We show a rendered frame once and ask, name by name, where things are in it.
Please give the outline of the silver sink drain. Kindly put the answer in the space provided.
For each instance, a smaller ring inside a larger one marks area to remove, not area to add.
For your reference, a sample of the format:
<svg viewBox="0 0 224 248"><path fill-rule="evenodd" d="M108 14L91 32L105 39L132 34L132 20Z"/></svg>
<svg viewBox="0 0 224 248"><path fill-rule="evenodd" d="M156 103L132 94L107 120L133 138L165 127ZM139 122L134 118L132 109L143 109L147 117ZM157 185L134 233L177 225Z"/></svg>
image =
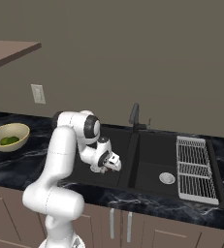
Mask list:
<svg viewBox="0 0 224 248"><path fill-rule="evenodd" d="M176 178L169 172L160 173L159 180L166 185L172 185L176 182Z"/></svg>

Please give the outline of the beige bowl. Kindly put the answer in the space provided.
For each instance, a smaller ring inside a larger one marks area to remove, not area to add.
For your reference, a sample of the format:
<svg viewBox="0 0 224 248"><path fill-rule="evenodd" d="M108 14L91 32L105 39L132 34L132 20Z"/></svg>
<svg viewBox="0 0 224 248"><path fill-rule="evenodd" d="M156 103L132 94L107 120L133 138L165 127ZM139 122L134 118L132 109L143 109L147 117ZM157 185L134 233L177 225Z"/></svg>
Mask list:
<svg viewBox="0 0 224 248"><path fill-rule="evenodd" d="M0 126L0 151L13 152L24 146L29 138L30 128L22 123L10 123ZM1 139L17 137L18 141L11 144L2 145Z"/></svg>

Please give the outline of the black double sink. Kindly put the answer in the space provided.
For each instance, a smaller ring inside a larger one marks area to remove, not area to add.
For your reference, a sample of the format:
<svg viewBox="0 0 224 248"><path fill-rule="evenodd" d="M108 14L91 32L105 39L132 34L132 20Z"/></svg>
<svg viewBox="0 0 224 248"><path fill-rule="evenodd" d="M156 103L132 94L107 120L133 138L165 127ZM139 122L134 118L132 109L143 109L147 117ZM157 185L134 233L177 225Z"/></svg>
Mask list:
<svg viewBox="0 0 224 248"><path fill-rule="evenodd" d="M69 182L181 200L177 191L177 135L143 130L134 134L130 129L107 125L101 127L101 135L111 140L112 151L120 156L121 170L109 170L104 174L94 173L88 164L77 158L74 170L67 178ZM219 205L216 206L224 208L224 188L212 142L210 139L204 140L219 199ZM163 184L159 180L159 174L162 172L171 173L176 178L176 182L172 185Z"/></svg>

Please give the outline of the black tap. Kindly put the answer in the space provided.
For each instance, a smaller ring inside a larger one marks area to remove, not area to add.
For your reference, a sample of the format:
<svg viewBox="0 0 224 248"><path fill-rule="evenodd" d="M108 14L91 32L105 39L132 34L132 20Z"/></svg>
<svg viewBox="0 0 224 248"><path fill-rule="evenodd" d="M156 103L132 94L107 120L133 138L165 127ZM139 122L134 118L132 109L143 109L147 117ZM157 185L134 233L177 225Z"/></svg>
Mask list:
<svg viewBox="0 0 224 248"><path fill-rule="evenodd" d="M142 124L139 122L139 110L140 106L138 103L133 105L133 108L130 113L129 123L133 125L133 133L137 134L139 130L149 130L150 129L150 120L147 124Z"/></svg>

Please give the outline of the white wall outlet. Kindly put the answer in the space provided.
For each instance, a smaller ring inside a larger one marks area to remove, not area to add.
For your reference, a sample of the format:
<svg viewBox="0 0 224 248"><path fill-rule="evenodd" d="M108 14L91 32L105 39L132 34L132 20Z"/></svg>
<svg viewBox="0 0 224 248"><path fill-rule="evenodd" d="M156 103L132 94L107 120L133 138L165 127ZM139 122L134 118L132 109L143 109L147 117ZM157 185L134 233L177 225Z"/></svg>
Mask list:
<svg viewBox="0 0 224 248"><path fill-rule="evenodd" d="M31 89L32 89L34 102L36 104L44 104L46 102L46 99L45 99L43 86L39 84L32 84Z"/></svg>

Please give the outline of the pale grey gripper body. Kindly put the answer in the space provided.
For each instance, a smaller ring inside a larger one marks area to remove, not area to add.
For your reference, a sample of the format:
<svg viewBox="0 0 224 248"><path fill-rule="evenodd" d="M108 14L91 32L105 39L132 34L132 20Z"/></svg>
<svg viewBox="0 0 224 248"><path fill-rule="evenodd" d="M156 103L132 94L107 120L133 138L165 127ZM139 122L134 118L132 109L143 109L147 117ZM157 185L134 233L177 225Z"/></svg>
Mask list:
<svg viewBox="0 0 224 248"><path fill-rule="evenodd" d="M111 164L109 161L107 161L104 166L110 170L113 170L113 171L120 171L121 170L121 162L118 161L117 163L115 164Z"/></svg>

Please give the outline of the brown cupboard door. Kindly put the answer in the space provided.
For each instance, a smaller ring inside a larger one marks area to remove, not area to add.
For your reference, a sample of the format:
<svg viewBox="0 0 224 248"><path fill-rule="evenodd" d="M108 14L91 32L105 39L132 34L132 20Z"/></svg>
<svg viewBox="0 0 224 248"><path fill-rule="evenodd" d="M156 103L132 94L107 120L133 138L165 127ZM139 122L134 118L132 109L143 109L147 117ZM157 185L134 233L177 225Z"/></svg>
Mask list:
<svg viewBox="0 0 224 248"><path fill-rule="evenodd" d="M122 212L121 248L223 248L224 231L133 213L131 242L127 243L128 211Z"/></svg>
<svg viewBox="0 0 224 248"><path fill-rule="evenodd" d="M121 248L121 211L114 209L114 239L110 236L110 208L89 204L73 222L85 248Z"/></svg>
<svg viewBox="0 0 224 248"><path fill-rule="evenodd" d="M47 237L45 216L26 208L22 194L0 187L0 248L38 248Z"/></svg>

